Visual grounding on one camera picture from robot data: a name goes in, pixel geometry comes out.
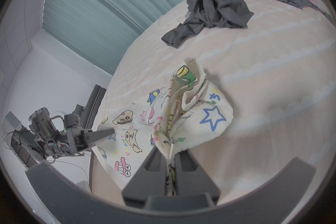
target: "bed sheet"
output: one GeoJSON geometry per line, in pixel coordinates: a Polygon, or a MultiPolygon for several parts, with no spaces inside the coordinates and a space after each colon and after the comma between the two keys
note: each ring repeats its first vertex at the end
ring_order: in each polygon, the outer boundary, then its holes
{"type": "MultiPolygon", "coordinates": [[[[191,150],[220,187],[219,204],[259,187],[296,156],[317,166],[309,197],[336,149],[335,27],[312,8],[276,0],[245,2],[254,12],[247,29],[205,28],[179,49],[161,37],[185,20],[186,1],[161,16],[127,50],[93,129],[166,84],[184,58],[196,57],[233,107],[227,130],[191,150]]],[[[122,188],[114,167],[97,148],[94,152],[122,188]]]]}

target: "mattress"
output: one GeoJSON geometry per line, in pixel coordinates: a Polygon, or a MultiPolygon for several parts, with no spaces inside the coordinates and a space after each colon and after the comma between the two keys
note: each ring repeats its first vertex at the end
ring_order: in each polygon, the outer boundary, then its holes
{"type": "MultiPolygon", "coordinates": [[[[225,132],[191,150],[220,187],[218,203],[249,193],[299,157],[317,167],[303,204],[336,152],[335,27],[312,8],[276,0],[245,2],[254,12],[247,29],[205,28],[179,49],[161,37],[186,19],[186,1],[161,16],[128,48],[93,129],[125,104],[167,84],[184,58],[196,57],[233,107],[225,132]]],[[[94,152],[115,180],[114,167],[97,148],[94,152]]]]}

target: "robotic arm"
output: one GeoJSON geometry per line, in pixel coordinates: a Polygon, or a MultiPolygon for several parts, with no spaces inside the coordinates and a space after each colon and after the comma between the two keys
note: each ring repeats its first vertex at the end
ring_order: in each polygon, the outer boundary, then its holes
{"type": "Polygon", "coordinates": [[[28,130],[21,122],[9,112],[4,121],[5,133],[13,133],[13,138],[23,146],[30,155],[41,162],[52,156],[54,159],[62,156],[75,156],[81,151],[94,147],[95,142],[114,133],[114,129],[93,132],[80,126],[80,117],[71,113],[65,115],[63,124],[65,130],[56,129],[52,120],[61,116],[50,118],[45,107],[35,111],[29,117],[28,130]]]}

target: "blue star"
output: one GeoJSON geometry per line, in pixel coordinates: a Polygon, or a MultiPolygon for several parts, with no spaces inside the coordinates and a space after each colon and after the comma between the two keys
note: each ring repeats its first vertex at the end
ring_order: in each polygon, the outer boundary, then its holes
{"type": "Polygon", "coordinates": [[[115,141],[116,140],[116,133],[110,134],[110,137],[108,139],[109,140],[113,139],[115,141]]]}
{"type": "Polygon", "coordinates": [[[216,130],[216,127],[217,127],[218,122],[220,122],[220,121],[226,121],[225,117],[220,113],[220,111],[218,110],[218,107],[216,107],[216,106],[214,106],[212,109],[210,109],[210,108],[204,108],[203,110],[204,110],[204,112],[207,114],[207,116],[206,116],[204,119],[201,120],[200,124],[209,122],[212,131],[215,131],[215,130],[216,130]],[[216,113],[214,116],[215,116],[217,119],[216,119],[215,124],[213,124],[212,119],[211,119],[211,118],[210,118],[210,119],[207,119],[207,118],[210,117],[210,113],[209,113],[209,111],[213,111],[213,112],[215,112],[215,109],[217,110],[217,113],[216,113]]]}

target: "bed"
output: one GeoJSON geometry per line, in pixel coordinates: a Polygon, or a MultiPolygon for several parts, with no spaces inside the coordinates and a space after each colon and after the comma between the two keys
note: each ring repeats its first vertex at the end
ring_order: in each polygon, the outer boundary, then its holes
{"type": "MultiPolygon", "coordinates": [[[[254,12],[247,29],[205,28],[178,49],[161,37],[186,19],[186,0],[161,16],[125,53],[93,130],[125,104],[165,85],[184,58],[196,57],[233,107],[225,132],[191,150],[220,187],[218,204],[256,189],[297,156],[317,168],[303,205],[336,152],[335,26],[312,8],[245,2],[254,12]]],[[[320,8],[326,10],[322,2],[320,8]]],[[[114,167],[94,152],[114,180],[114,167]]]]}

